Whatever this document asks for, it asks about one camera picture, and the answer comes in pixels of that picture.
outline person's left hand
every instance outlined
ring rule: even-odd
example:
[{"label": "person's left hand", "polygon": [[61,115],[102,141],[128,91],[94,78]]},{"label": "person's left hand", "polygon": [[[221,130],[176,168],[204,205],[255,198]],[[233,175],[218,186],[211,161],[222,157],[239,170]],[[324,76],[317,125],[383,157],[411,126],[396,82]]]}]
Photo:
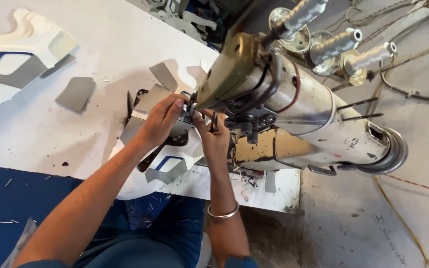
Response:
[{"label": "person's left hand", "polygon": [[164,98],[148,114],[147,120],[140,128],[134,139],[141,140],[151,148],[164,143],[170,131],[180,116],[183,104],[189,102],[189,98],[181,94],[170,94]]}]

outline floor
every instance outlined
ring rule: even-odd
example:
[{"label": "floor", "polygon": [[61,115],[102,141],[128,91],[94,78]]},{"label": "floor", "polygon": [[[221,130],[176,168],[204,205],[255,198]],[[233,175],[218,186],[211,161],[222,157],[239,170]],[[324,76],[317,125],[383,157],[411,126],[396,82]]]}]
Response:
[{"label": "floor", "polygon": [[[80,180],[70,177],[0,168],[0,221],[19,222],[0,223],[0,266],[14,248],[27,219],[31,217],[39,225],[80,183]],[[132,228],[148,226],[167,203],[167,197],[167,194],[154,193],[128,201]],[[309,247],[303,237],[302,224],[299,224],[301,218],[244,206],[240,208],[240,213],[248,234],[251,255],[260,267],[295,268],[299,267],[299,262],[306,262],[309,251],[305,248]]]}]

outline person's right hand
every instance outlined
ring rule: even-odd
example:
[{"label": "person's right hand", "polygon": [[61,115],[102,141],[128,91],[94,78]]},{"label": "person's right hand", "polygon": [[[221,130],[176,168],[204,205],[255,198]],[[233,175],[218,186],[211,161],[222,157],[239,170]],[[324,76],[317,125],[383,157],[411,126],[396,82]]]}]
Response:
[{"label": "person's right hand", "polygon": [[[201,110],[200,112],[208,118],[211,118],[213,115],[213,112],[209,110]],[[226,119],[226,116],[221,113],[218,114],[218,131],[214,133],[210,132],[211,123],[205,125],[205,120],[198,111],[194,111],[192,118],[203,141],[203,152],[205,153],[208,165],[226,165],[229,139],[231,138],[231,132],[224,126],[224,119]]]}]

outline gray leather piece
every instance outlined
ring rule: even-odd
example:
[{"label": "gray leather piece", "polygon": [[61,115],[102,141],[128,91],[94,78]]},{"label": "gray leather piece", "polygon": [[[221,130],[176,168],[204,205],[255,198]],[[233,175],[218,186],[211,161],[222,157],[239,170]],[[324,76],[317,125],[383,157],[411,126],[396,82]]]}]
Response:
[{"label": "gray leather piece", "polygon": [[67,54],[67,56],[63,57],[62,60],[60,60],[59,62],[57,62],[54,67],[52,67],[51,69],[47,70],[45,73],[43,73],[40,77],[42,79],[50,76],[51,74],[55,73],[57,70],[61,69],[62,67],[66,66],[67,64],[69,64],[70,62],[72,62],[73,60],[75,60],[75,57]]},{"label": "gray leather piece", "polygon": [[266,171],[266,186],[264,190],[268,193],[276,192],[276,176],[270,170]]},{"label": "gray leather piece", "polygon": [[135,137],[135,135],[140,130],[141,126],[145,120],[137,118],[137,117],[131,117],[128,121],[128,124],[125,126],[125,128],[122,131],[122,135],[120,135],[120,140],[124,145],[127,145],[128,142]]},{"label": "gray leather piece", "polygon": [[149,168],[145,172],[145,178],[147,179],[147,183],[151,182],[152,180],[158,179],[166,184],[170,184],[175,181],[176,178],[181,176],[181,174],[187,171],[188,169],[186,168],[186,162],[185,160],[182,160],[168,172],[161,172],[153,168]]},{"label": "gray leather piece", "polygon": [[73,77],[56,98],[56,102],[75,112],[80,112],[92,95],[94,87],[95,81],[92,77]]},{"label": "gray leather piece", "polygon": [[0,84],[23,89],[47,70],[37,56],[32,56],[12,74],[0,74]]},{"label": "gray leather piece", "polygon": [[155,78],[158,79],[163,86],[165,86],[168,91],[174,93],[176,88],[178,88],[178,82],[176,82],[175,77],[172,75],[165,63],[159,63],[150,67],[150,71],[153,73]]},{"label": "gray leather piece", "polygon": [[135,106],[136,110],[149,113],[152,108],[157,105],[161,100],[168,97],[170,92],[165,87],[155,84],[152,89],[143,96],[143,100],[140,100]]}]

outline blue pants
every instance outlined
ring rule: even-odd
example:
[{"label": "blue pants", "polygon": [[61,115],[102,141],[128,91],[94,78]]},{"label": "blue pants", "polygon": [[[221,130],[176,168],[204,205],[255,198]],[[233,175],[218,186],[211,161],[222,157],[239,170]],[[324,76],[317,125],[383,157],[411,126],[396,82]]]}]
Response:
[{"label": "blue pants", "polygon": [[125,201],[115,200],[94,238],[74,267],[84,267],[101,251],[119,242],[120,238],[149,237],[175,249],[189,268],[195,268],[203,239],[205,201],[173,195],[152,225],[130,230]]}]

